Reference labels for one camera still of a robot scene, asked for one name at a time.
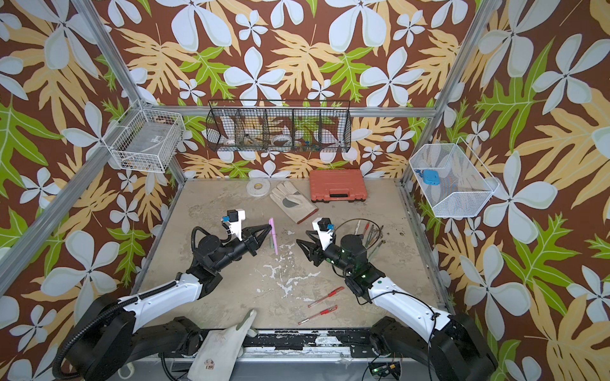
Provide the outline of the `brown pen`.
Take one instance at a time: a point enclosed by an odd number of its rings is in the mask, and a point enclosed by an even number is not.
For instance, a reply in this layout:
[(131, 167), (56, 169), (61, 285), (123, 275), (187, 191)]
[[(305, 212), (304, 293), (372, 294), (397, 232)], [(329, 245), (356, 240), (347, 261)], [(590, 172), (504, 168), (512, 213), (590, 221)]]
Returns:
[(371, 246), (372, 246), (372, 247), (373, 247), (373, 246), (375, 246), (375, 244), (376, 244), (376, 243), (378, 243), (378, 241), (381, 239), (381, 237), (382, 237), (382, 232), (383, 232), (383, 228), (384, 228), (384, 227), (383, 227), (383, 226), (381, 226), (381, 227), (379, 228), (379, 230), (376, 232), (376, 237), (375, 237), (375, 239), (372, 241), (372, 244), (371, 244)]

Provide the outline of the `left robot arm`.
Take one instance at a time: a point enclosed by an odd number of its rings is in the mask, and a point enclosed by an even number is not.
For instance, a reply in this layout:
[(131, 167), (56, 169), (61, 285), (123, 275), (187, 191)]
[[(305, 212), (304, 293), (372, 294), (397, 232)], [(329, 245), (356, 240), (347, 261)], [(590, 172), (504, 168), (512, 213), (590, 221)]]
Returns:
[(213, 292), (222, 280), (222, 269), (247, 253), (255, 256), (271, 230), (270, 224), (246, 227), (240, 238), (222, 240), (209, 232), (197, 238), (202, 227), (195, 227), (190, 268), (149, 291), (95, 300), (59, 347), (52, 363), (53, 376), (58, 380), (107, 380), (125, 364), (153, 354), (196, 354), (208, 330), (186, 317), (162, 325), (150, 322)]

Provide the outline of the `dark green pen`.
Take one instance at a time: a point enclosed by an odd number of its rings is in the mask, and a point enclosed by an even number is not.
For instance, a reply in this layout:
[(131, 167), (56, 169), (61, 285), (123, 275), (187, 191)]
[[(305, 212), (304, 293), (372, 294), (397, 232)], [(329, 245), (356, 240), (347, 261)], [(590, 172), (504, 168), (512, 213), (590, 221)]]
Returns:
[(367, 247), (367, 248), (370, 247), (371, 243), (373, 242), (373, 236), (374, 236), (375, 232), (376, 232), (376, 226), (372, 225), (368, 232), (368, 235), (367, 235), (365, 247)]

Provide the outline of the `light green pen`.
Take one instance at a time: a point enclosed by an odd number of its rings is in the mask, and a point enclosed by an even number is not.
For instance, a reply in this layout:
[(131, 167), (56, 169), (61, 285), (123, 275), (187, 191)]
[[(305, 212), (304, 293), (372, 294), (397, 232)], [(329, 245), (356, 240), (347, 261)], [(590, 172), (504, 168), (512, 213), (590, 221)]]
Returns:
[(380, 247), (385, 243), (385, 240), (380, 240), (378, 243), (376, 243), (376, 245), (373, 248), (373, 251), (370, 252), (370, 254), (368, 255), (368, 259), (372, 260), (373, 257), (377, 254), (377, 252), (379, 251)]

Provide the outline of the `pink pen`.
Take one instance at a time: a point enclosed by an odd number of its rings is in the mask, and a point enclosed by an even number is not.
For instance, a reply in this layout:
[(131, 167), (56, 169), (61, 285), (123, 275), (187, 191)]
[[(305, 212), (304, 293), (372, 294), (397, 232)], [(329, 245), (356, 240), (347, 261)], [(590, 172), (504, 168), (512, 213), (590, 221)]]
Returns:
[(272, 237), (273, 249), (274, 249), (276, 256), (279, 256), (279, 245), (277, 244), (276, 227), (275, 227), (274, 218), (271, 217), (268, 220), (268, 223), (270, 224), (270, 227), (271, 227), (271, 237)]

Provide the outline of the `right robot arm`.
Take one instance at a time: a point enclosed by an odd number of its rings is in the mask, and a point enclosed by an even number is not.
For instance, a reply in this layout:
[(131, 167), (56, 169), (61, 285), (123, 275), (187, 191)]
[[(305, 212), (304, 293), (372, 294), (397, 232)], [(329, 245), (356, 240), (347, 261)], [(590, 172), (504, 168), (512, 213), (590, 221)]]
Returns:
[(405, 354), (440, 380), (488, 380), (497, 370), (497, 357), (474, 320), (434, 308), (397, 286), (369, 262), (362, 235), (348, 234), (337, 242), (331, 230), (306, 234), (296, 243), (314, 266), (338, 268), (357, 298), (391, 314), (371, 328), (379, 354)]

